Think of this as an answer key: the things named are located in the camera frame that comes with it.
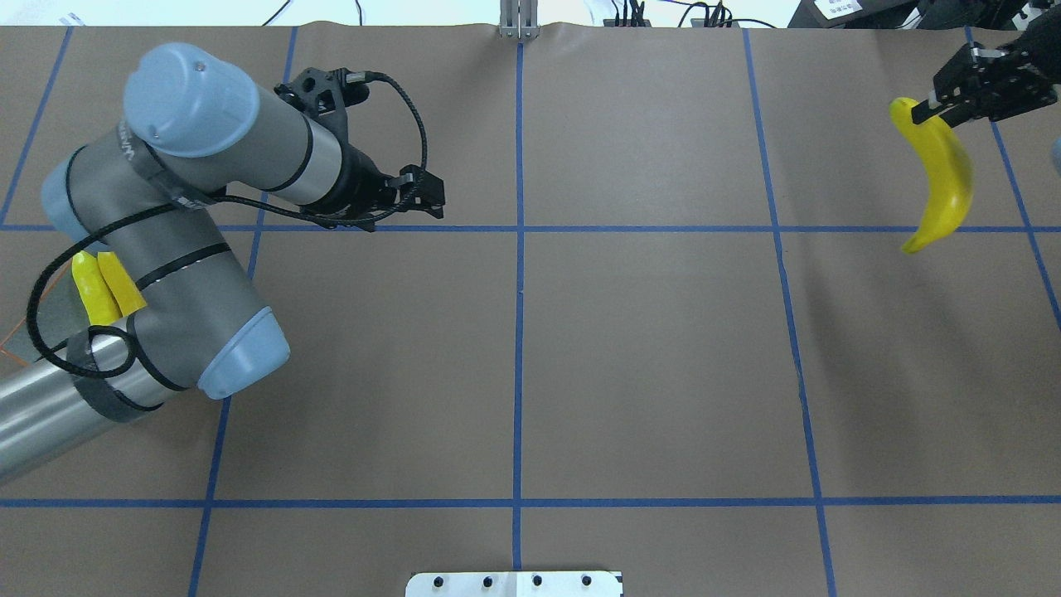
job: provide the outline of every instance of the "electrical cable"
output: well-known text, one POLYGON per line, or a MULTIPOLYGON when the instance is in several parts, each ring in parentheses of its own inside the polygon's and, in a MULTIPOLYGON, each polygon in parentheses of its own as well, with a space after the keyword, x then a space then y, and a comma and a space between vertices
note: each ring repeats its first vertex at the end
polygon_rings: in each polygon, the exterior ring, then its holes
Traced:
POLYGON ((405 191, 404 196, 401 196, 399 197, 398 200, 395 200, 395 204, 393 206, 388 207, 387 209, 375 215, 367 215, 364 217, 355 217, 347 220, 341 217, 328 217, 325 215, 313 215, 311 213, 301 213, 299 211, 292 211, 291 209, 284 209, 282 207, 269 205, 268 203, 262 200, 256 200, 243 196, 224 195, 211 198, 213 198, 218 203, 238 203, 240 205, 257 207, 259 209, 264 209, 265 211, 269 211, 278 215, 286 215, 289 217, 302 220, 305 222, 312 222, 314 224, 325 227, 360 226, 363 224, 371 224, 373 222, 379 222, 384 217, 393 215, 399 209, 404 207, 405 204, 410 201, 410 199, 413 199, 416 196, 416 191, 417 189, 420 188, 420 182, 423 180, 423 172, 424 170, 428 169, 428 133, 423 127, 423 120, 420 118, 420 112, 416 109, 416 105, 413 104, 413 100, 408 96, 408 93, 405 92, 405 89, 402 89, 401 85, 399 85, 397 81, 392 78, 390 75, 383 72, 373 72, 369 70, 365 72, 365 75, 366 75, 365 78, 366 82, 383 81, 384 83, 394 87, 395 91, 397 91, 398 94, 401 95, 402 101, 405 102, 405 105, 408 107, 410 112, 413 113, 413 119, 416 120, 417 130, 420 133, 420 170, 416 173, 416 176, 413 178, 413 185, 408 188, 408 190, 405 191))
POLYGON ((646 27, 645 25, 645 3, 642 2, 638 5, 638 0, 633 0, 633 27, 646 27))
POLYGON ((727 20, 724 20, 724 21, 719 21, 717 24, 715 24, 715 27, 725 27, 725 25, 727 25, 727 24, 729 24, 731 22, 758 22, 759 24, 765 24, 766 27, 768 27, 770 29, 778 29, 777 27, 775 27, 775 25, 772 25, 772 24, 770 24, 770 23, 768 23, 766 21, 761 21, 759 19, 727 19, 727 20))
POLYGON ((288 7, 288 4, 291 4, 291 0, 284 0, 283 5, 280 6, 279 8, 277 8, 276 12, 273 13, 273 16, 269 17, 265 22, 262 23, 262 27, 265 27, 266 24, 273 22, 273 19, 275 19, 276 17, 280 16, 280 13, 282 13, 283 10, 288 7))
POLYGON ((139 345, 137 344, 136 338, 134 338, 129 333, 115 327, 92 327, 90 331, 97 333, 95 336, 117 336, 118 338, 121 338, 122 343, 125 344, 125 349, 128 351, 128 357, 121 366, 105 371, 95 371, 75 366, 68 361, 60 358, 56 354, 58 349, 50 348, 40 336, 40 326, 37 322, 37 313, 40 310, 41 297, 45 294, 45 288, 48 286, 48 280, 55 275, 55 271, 57 271, 64 263, 72 259, 74 254, 81 252, 85 248, 88 248, 88 246, 93 242, 102 240, 103 236, 114 232, 115 230, 119 230, 131 224, 135 224, 146 220, 147 217, 154 217, 155 215, 160 215, 175 209, 177 209, 176 204, 167 203, 164 205, 158 205, 150 209, 144 209, 143 211, 139 211, 126 217, 122 217, 121 220, 111 222, 110 224, 107 224, 106 226, 103 226, 102 228, 88 234, 84 239, 73 243, 73 245, 53 259, 51 263, 48 263, 44 270, 40 271, 40 275, 37 276, 37 281, 33 284, 33 289, 30 291, 30 300, 25 306, 25 332, 30 336, 30 343, 33 345, 33 348, 40 353, 40 356, 46 362, 67 373, 79 375, 81 377, 90 377, 93 380, 107 380, 116 377, 125 373, 133 367, 133 364, 136 363, 137 355, 140 354, 139 345))
MULTIPOLYGON (((428 169, 428 133, 423 126, 423 119, 420 118, 419 110, 416 109, 416 105, 413 103, 413 100, 408 96, 408 93, 405 92, 405 89, 403 89, 402 86, 399 85, 398 82, 395 81, 389 74, 383 72, 375 72, 375 71, 366 71, 365 74, 366 74, 365 78, 366 82, 383 81, 384 83, 390 85, 395 89, 395 91, 398 92, 402 101, 405 102, 405 105, 412 112, 413 119, 416 120, 416 127, 420 134, 420 170, 417 172, 416 176, 414 176, 413 183, 405 191, 405 194, 396 199, 395 204, 392 207, 375 215, 356 217, 352 220, 343 220, 336 217, 325 217, 320 215, 313 215, 309 213, 300 213, 298 211, 292 211, 290 209, 283 209, 275 205, 269 205, 261 200, 254 200, 250 198, 236 196, 236 195, 224 195, 212 198, 214 198, 214 200, 216 200, 218 203, 238 203, 241 205, 257 207, 259 209, 264 209, 265 211, 278 213, 280 215, 288 215, 290 217, 295 217, 307 222, 313 222, 315 224, 325 227, 356 226, 361 224, 369 224, 372 222, 378 222, 388 215, 394 214, 400 208, 404 207, 410 199, 415 198, 416 191, 420 187, 421 181, 423 180, 423 172, 428 169)), ((137 358, 139 358, 140 346, 133 335, 131 335, 129 333, 125 332, 120 328, 115 328, 115 327, 91 327, 89 329, 89 333, 92 334, 93 337, 114 336, 121 339, 121 341, 125 344, 125 348, 128 351, 128 356, 121 366, 115 369, 97 371, 76 366, 59 357, 56 353, 62 349, 64 344, 60 344, 59 346, 53 349, 49 347, 48 344, 45 343, 45 339, 40 334, 40 324, 37 321, 38 312, 40 311, 40 302, 42 300, 45 289, 48 287, 48 281, 52 278, 52 276, 55 275, 55 273, 59 269, 59 267, 62 267, 64 263, 72 259, 74 254, 88 248, 88 246, 90 246, 92 243, 103 240, 104 236, 115 232, 116 230, 119 230, 132 224, 136 224, 138 222, 142 222, 143 220, 146 220, 149 217, 154 217, 156 215, 161 215, 162 213, 174 211, 176 209, 177 205, 175 203, 166 203, 162 205, 151 207, 149 209, 144 209, 143 211, 139 211, 132 215, 127 215, 125 217, 111 222, 106 226, 103 226, 100 229, 95 230, 94 232, 89 233, 84 239, 73 243, 69 248, 64 250, 62 253, 59 253, 58 257, 53 259, 50 263, 48 263, 47 266, 45 266, 45 268, 40 271, 40 275, 37 276, 37 280, 33 284, 33 289, 30 291, 30 298, 29 301, 27 302, 27 308, 25 308, 25 331, 30 336, 30 343, 33 345, 33 348, 38 353, 40 353, 41 358, 44 358, 49 364, 62 369, 67 373, 93 380, 108 380, 110 377, 117 377, 125 373, 129 369, 132 369, 137 358)))
POLYGON ((697 6, 700 6, 700 7, 703 8, 703 18, 705 18, 705 20, 708 18, 708 15, 711 14, 711 6, 707 2, 693 2, 692 4, 686 4, 686 6, 688 7, 685 8, 685 12, 682 13, 681 14, 681 18, 678 19, 678 28, 679 29, 681 28, 681 25, 685 24, 685 17, 689 16, 690 11, 692 11, 693 8, 695 8, 697 6))

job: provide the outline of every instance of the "grid line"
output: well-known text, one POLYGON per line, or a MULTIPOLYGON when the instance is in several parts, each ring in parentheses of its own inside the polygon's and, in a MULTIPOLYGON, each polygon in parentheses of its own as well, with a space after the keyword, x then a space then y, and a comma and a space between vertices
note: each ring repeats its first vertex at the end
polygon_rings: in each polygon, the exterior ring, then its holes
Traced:
POLYGON ((743 30, 745 59, 748 63, 748 83, 751 87, 751 104, 755 115, 755 134, 759 137, 759 154, 763 162, 763 182, 766 186, 766 201, 770 208, 770 224, 773 228, 773 250, 778 259, 778 274, 781 277, 781 295, 785 304, 785 320, 788 326, 788 344, 799 386, 799 402, 803 418, 803 440, 806 444, 806 460, 811 470, 811 488, 814 492, 815 513, 818 519, 818 540, 821 543, 821 561, 825 572, 825 586, 830 597, 836 597, 836 577, 833 573, 833 556, 829 545, 829 527, 825 523, 825 508, 821 501, 821 479, 818 476, 818 456, 814 446, 814 427, 811 424, 811 407, 806 399, 806 382, 803 379, 803 362, 800 357, 799 337, 796 333, 796 316, 793 310, 792 291, 788 287, 788 271, 785 269, 784 246, 781 241, 781 225, 778 206, 773 196, 773 180, 770 176, 770 159, 766 151, 766 134, 763 127, 763 112, 759 104, 759 87, 755 83, 755 65, 751 54, 751 38, 748 30, 743 30))
MULTIPOLYGON (((291 35, 288 39, 288 54, 283 65, 283 78, 286 82, 291 78, 291 65, 295 59, 295 41, 298 39, 298 27, 291 28, 291 35)), ((266 200, 267 193, 262 192, 262 200, 266 200)), ((255 235, 250 243, 250 257, 247 260, 247 277, 254 279, 258 265, 258 248, 262 239, 262 227, 265 224, 265 211, 258 210, 258 217, 255 221, 255 235)), ((232 397, 227 397, 222 401, 221 416, 218 418, 218 435, 214 438, 213 454, 210 458, 210 476, 207 479, 206 501, 203 505, 203 517, 199 521, 199 532, 195 543, 195 558, 192 561, 191 578, 188 582, 188 597, 195 597, 198 592, 199 575, 203 572, 203 559, 206 557, 206 542, 210 532, 210 517, 214 508, 214 494, 218 489, 218 473, 221 469, 221 454, 225 449, 225 432, 228 428, 228 414, 232 404, 232 397)))
POLYGON ((523 569, 523 42, 516 46, 516 350, 512 367, 512 569, 523 569))
MULTIPOLYGON (((969 28, 966 29, 967 36, 972 39, 969 28)), ((292 28, 289 41, 286 64, 284 67, 284 80, 290 77, 290 70, 294 58, 295 39, 297 28, 292 28)), ((820 478, 817 470, 817 459, 814 449, 814 435, 811 425, 811 416, 806 398, 806 388, 803 380, 802 364, 799 354, 799 341, 795 326, 795 316, 792 305, 792 295, 787 282, 785 270, 782 232, 785 233, 888 233, 888 232, 911 232, 916 226, 862 226, 862 225, 810 225, 789 226, 781 225, 778 217, 777 205, 773 196, 773 187, 769 170, 769 160, 766 151, 766 140, 763 127, 762 113, 759 104, 759 94, 754 75, 754 65, 752 59, 752 49, 750 37, 744 31, 745 53, 748 67, 749 84, 751 88, 751 99, 753 103, 756 134, 760 143, 760 153, 766 186, 767 200, 770 208, 769 225, 526 225, 524 218, 524 196, 523 196, 523 43, 517 47, 516 57, 516 194, 517 194, 517 224, 516 225, 381 225, 379 231, 387 232, 502 232, 517 234, 517 291, 516 291, 516 347, 514 364, 514 439, 512 439, 512 497, 511 499, 215 499, 214 493, 218 482, 218 470, 224 447, 225 429, 229 414, 230 402, 226 399, 222 406, 219 418, 218 435, 215 437, 214 451, 211 459, 210 475, 207 484, 206 497, 204 499, 109 499, 109 498, 0 498, 0 508, 162 508, 162 509, 202 509, 199 535, 196 543, 196 556, 193 564, 192 578, 189 584, 189 596, 194 596, 197 591, 198 577, 205 557, 206 540, 208 535, 210 515, 213 509, 511 509, 512 512, 512 564, 515 569, 522 567, 521 561, 521 513, 523 509, 557 509, 557 508, 814 508, 818 519, 819 539, 821 541, 822 559, 825 568, 827 584, 831 596, 836 595, 835 578, 832 568, 831 547, 825 525, 824 508, 846 508, 846 507, 902 507, 902 506, 1021 506, 1021 505, 1061 505, 1061 495, 950 495, 950 496, 850 496, 850 497, 827 497, 822 495, 820 478), (808 466, 811 469, 811 479, 814 495, 811 497, 776 497, 776 498, 753 498, 753 497, 730 497, 730 498, 534 498, 524 499, 522 497, 522 392, 523 392, 523 288, 524 288, 524 265, 525 265, 525 234, 526 233, 641 233, 641 232, 676 232, 676 233, 713 233, 713 232, 751 232, 771 233, 775 240, 775 248, 778 259, 779 275, 782 285, 782 294, 785 303, 785 315, 788 324, 789 343, 793 351, 794 365, 799 381, 800 402, 804 425, 804 436, 806 441, 808 466)), ((4 224, 7 211, 13 201, 14 194, 21 175, 22 168, 28 159, 31 145, 34 140, 39 121, 48 103, 53 84, 67 51, 72 28, 67 28, 63 45, 59 48, 49 82, 42 93, 37 112, 31 125, 25 143, 23 144, 19 161, 16 165, 15 174, 11 180, 4 203, 0 206, 0 231, 53 231, 54 227, 47 224, 4 224)), ((1061 310, 1059 310, 1056 294, 1054 292, 1048 271, 1045 267, 1039 244, 1036 239, 1037 233, 1061 232, 1061 226, 1033 226, 1028 215, 1021 193, 1016 175, 1005 145, 1002 134, 995 123, 991 123, 995 141, 998 145, 1001 158, 1006 168, 1009 181, 1014 193, 1017 208, 1021 212, 1023 224, 1021 226, 962 226, 958 233, 1025 233, 1028 235, 1032 252, 1036 257, 1037 265, 1043 278, 1047 296, 1055 318, 1061 328, 1061 310)), ((269 225, 264 223, 264 212, 259 211, 255 224, 222 225, 219 226, 225 231, 253 231, 254 241, 251 244, 250 260, 248 262, 248 276, 254 277, 258 248, 261 236, 265 231, 329 231, 312 225, 269 225)), ((352 228, 348 230, 334 230, 336 232, 363 230, 352 228)))
MULTIPOLYGON (((973 43, 973 29, 966 25, 966 40, 973 43)), ((1013 171, 1013 163, 1009 159, 1009 151, 1006 150, 1006 141, 1002 138, 1002 130, 998 129, 997 122, 991 122, 991 133, 994 135, 995 144, 998 145, 998 155, 1002 156, 1003 165, 1006 168, 1006 177, 1009 178, 1009 186, 1013 190, 1013 198, 1016 200, 1016 209, 1021 212, 1021 220, 1024 226, 1021 228, 1028 234, 1028 244, 1031 245, 1031 253, 1036 258, 1036 266, 1039 267, 1039 275, 1043 278, 1043 286, 1046 289, 1046 298, 1050 303, 1050 311, 1054 312, 1054 321, 1061 330, 1061 308, 1058 306, 1057 294, 1054 292, 1054 284, 1050 282, 1050 274, 1043 260, 1043 252, 1039 249, 1039 241, 1036 239, 1036 229, 1031 225, 1031 217, 1028 215, 1028 208, 1024 204, 1024 193, 1021 192, 1021 185, 1016 181, 1016 173, 1013 171)))
POLYGON ((7 185, 7 194, 3 197, 3 205, 0 205, 0 225, 7 218, 7 211, 15 199, 18 179, 22 177, 22 168, 25 166, 25 160, 30 157, 30 147, 33 146, 33 139, 37 136, 37 127, 40 125, 40 119, 45 116, 45 107, 48 106, 48 100, 51 98, 52 88, 55 86, 55 80, 58 77, 59 68, 63 66, 63 58, 66 56, 67 48, 70 46, 71 37, 73 37, 73 28, 68 27, 66 33, 63 35, 63 43, 59 46, 59 51, 55 55, 55 62, 52 64, 52 72, 48 75, 48 84, 45 85, 45 91, 40 94, 40 103, 37 104, 37 111, 33 115, 30 131, 27 133, 25 142, 22 143, 22 151, 18 154, 15 172, 11 176, 11 183, 7 185))
MULTIPOLYGON (((0 498, 0 509, 19 508, 177 508, 199 509, 205 499, 126 498, 0 498)), ((510 509, 514 499, 214 499, 214 510, 411 510, 510 509)), ((521 509, 664 509, 664 508, 858 508, 867 506, 1061 506, 1061 495, 899 495, 849 497, 647 497, 647 498, 521 498, 521 509)))
MULTIPOLYGON (((283 224, 220 224, 221 231, 225 232, 321 232, 321 233, 370 233, 360 228, 335 228, 325 229, 313 225, 283 225, 283 224)), ((788 225, 778 226, 784 233, 910 233, 917 226, 893 226, 893 225, 788 225)), ((1032 231, 1040 233, 1059 233, 1061 226, 961 226, 954 233, 1027 233, 1032 231)), ((53 232, 55 226, 51 224, 0 224, 0 231, 14 232, 53 232)), ((479 224, 479 225, 381 225, 376 227, 377 232, 498 232, 517 233, 520 231, 519 225, 505 224, 479 224)), ((522 226, 524 233, 772 233, 771 225, 755 224, 705 224, 705 225, 535 225, 526 224, 522 226)))

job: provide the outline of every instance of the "toy banana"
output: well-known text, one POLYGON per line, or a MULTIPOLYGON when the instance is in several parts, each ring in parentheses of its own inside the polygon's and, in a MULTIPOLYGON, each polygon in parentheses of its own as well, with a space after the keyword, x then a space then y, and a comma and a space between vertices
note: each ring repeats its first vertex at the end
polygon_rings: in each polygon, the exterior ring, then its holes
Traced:
POLYGON ((118 303, 110 294, 103 274, 100 273, 100 263, 95 257, 85 250, 74 254, 70 274, 77 285, 77 294, 81 295, 81 302, 85 305, 89 323, 110 326, 121 319, 121 310, 118 309, 118 303))
POLYGON ((910 111, 916 105, 916 100, 898 98, 890 107, 892 123, 914 146, 928 175, 928 204, 921 224, 902 246, 909 253, 956 230, 973 199, 973 163, 961 140, 938 116, 914 124, 910 111))
POLYGON ((110 288, 110 294, 114 295, 122 317, 131 316, 147 306, 140 291, 136 287, 136 282, 122 266, 122 262, 118 260, 118 254, 109 250, 101 250, 95 258, 100 263, 103 280, 110 288))

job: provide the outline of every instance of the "metal bracket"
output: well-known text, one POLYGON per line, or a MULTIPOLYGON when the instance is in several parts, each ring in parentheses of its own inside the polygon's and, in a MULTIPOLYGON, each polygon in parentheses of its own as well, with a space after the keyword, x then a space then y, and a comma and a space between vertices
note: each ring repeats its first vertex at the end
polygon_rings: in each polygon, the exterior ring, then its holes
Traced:
POLYGON ((422 573, 405 597, 623 597, 623 574, 587 572, 422 573))
POLYGON ((502 37, 523 41, 538 37, 538 0, 501 0, 502 37))

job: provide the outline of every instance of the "black strap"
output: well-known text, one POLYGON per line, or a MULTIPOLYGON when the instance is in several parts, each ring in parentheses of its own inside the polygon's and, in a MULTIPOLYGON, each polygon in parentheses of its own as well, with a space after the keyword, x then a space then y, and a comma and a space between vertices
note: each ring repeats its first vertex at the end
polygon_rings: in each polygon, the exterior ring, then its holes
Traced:
MULTIPOLYGON (((125 328, 128 330, 129 334, 132 334, 134 337, 136 336, 136 314, 133 314, 125 319, 125 328)), ((140 365, 143 366, 143 369, 144 371, 147 372, 147 375, 151 375, 152 377, 155 379, 155 382, 158 382, 159 385, 161 385, 163 388, 168 388, 170 390, 173 390, 174 392, 184 392, 185 390, 188 389, 187 387, 180 386, 179 384, 174 383, 169 377, 163 375, 162 372, 159 371, 157 367, 155 367, 155 364, 152 363, 150 358, 147 358, 147 354, 143 351, 143 345, 137 343, 136 350, 137 350, 136 358, 140 361, 140 365)))
MULTIPOLYGON (((95 357, 92 355, 92 338, 104 330, 107 331, 107 334, 116 334, 111 329, 93 326, 71 336, 67 340, 67 361, 77 367, 100 371, 95 364, 95 357)), ((136 355, 129 354, 128 358, 135 359, 136 355)), ((162 406, 161 404, 152 407, 140 406, 128 400, 125 394, 111 388, 106 380, 81 377, 80 375, 71 375, 71 377, 82 400, 88 403, 88 406, 92 407, 92 410, 100 416, 116 423, 135 421, 162 406)))
POLYGON ((133 170, 170 200, 187 209, 203 209, 216 203, 167 168, 155 150, 129 130, 124 119, 118 123, 118 144, 133 170))
POLYGON ((196 263, 219 252, 225 252, 226 250, 231 250, 226 242, 219 242, 218 244, 211 244, 209 246, 204 246, 191 252, 177 257, 176 259, 166 263, 160 267, 156 267, 154 270, 147 271, 146 274, 140 276, 140 279, 136 280, 137 289, 143 289, 149 285, 155 283, 156 281, 162 279, 163 277, 172 274, 177 269, 182 269, 192 263, 196 263))
POLYGON ((290 178, 271 189, 262 189, 263 191, 265 192, 282 191, 283 189, 290 187, 291 185, 294 185, 295 180, 302 177, 302 172, 306 172, 306 166, 310 164, 310 157, 313 156, 313 128, 311 128, 310 126, 309 118, 306 118, 303 116, 302 120, 306 121, 306 153, 302 155, 302 162, 298 165, 298 170, 295 170, 295 173, 292 174, 290 178))

